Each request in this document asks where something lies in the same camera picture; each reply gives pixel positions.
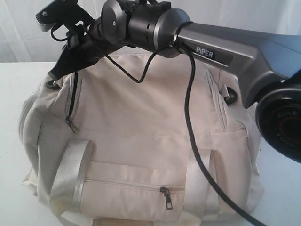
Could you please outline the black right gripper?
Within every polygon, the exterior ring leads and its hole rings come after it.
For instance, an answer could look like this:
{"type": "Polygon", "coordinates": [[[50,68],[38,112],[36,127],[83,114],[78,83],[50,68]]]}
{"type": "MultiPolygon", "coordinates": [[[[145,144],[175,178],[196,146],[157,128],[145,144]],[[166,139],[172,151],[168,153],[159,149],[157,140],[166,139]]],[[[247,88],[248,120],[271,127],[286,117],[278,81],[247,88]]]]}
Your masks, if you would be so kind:
{"type": "Polygon", "coordinates": [[[75,72],[76,68],[87,68],[105,57],[96,40],[87,28],[80,28],[79,35],[73,36],[55,66],[48,72],[53,80],[75,72]]]}

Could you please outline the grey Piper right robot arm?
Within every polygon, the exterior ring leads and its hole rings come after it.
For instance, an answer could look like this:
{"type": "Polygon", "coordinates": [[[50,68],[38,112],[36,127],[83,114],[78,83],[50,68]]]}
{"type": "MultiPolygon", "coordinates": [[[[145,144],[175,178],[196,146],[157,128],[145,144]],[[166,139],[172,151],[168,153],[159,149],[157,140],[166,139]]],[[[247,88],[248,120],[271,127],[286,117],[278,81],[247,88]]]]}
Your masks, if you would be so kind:
{"type": "Polygon", "coordinates": [[[301,38],[192,22],[181,9],[155,0],[109,0],[94,20],[75,0],[51,4],[54,25],[69,37],[49,75],[58,80],[124,47],[173,58],[188,55],[238,78],[245,108],[279,153],[301,160],[301,38]]]}

